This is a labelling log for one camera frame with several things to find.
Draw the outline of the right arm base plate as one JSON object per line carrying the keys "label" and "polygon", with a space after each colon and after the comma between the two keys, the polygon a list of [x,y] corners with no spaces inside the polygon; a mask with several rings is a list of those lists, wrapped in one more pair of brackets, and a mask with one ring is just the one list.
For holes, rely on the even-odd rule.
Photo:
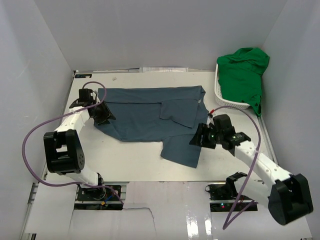
{"label": "right arm base plate", "polygon": [[[204,189],[209,194],[210,211],[212,213],[227,213],[231,210],[236,196],[227,190],[225,182],[213,182],[208,184]],[[240,212],[245,209],[252,199],[242,195],[238,200],[234,212]]]}

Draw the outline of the blue t shirt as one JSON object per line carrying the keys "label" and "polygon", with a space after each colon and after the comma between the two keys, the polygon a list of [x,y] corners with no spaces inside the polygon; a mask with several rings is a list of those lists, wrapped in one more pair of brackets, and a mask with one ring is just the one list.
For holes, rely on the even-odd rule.
{"label": "blue t shirt", "polygon": [[95,127],[121,142],[161,142],[161,157],[187,167],[198,166],[201,148],[190,145],[208,110],[201,85],[98,90],[115,116]]}

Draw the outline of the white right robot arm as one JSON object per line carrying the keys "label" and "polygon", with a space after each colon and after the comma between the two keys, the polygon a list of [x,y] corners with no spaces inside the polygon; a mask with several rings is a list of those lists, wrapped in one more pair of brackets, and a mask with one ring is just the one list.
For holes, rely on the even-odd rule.
{"label": "white right robot arm", "polygon": [[190,145],[215,149],[217,145],[230,152],[249,167],[249,172],[236,172],[226,178],[221,193],[238,201],[241,196],[266,207],[280,225],[287,225],[313,212],[308,180],[302,174],[292,174],[260,153],[250,137],[236,132],[228,115],[211,117],[210,123],[200,123]]}

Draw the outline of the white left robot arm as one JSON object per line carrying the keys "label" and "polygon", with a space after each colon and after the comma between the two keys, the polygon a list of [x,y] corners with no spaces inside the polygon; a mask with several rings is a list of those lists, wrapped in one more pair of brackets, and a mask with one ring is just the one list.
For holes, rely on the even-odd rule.
{"label": "white left robot arm", "polygon": [[69,106],[69,113],[62,124],[43,136],[46,165],[50,173],[66,176],[79,184],[90,185],[88,193],[99,200],[105,196],[103,178],[85,163],[85,154],[79,133],[89,119],[97,125],[106,125],[116,117],[106,103],[98,103],[92,89],[82,88],[79,97]]}

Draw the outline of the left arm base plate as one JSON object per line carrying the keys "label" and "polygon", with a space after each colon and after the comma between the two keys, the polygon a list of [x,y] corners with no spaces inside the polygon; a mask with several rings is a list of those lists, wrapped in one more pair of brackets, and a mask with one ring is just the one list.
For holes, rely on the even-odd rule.
{"label": "left arm base plate", "polygon": [[74,209],[87,211],[121,211],[123,204],[116,194],[121,197],[122,186],[110,185],[109,188],[77,188]]}

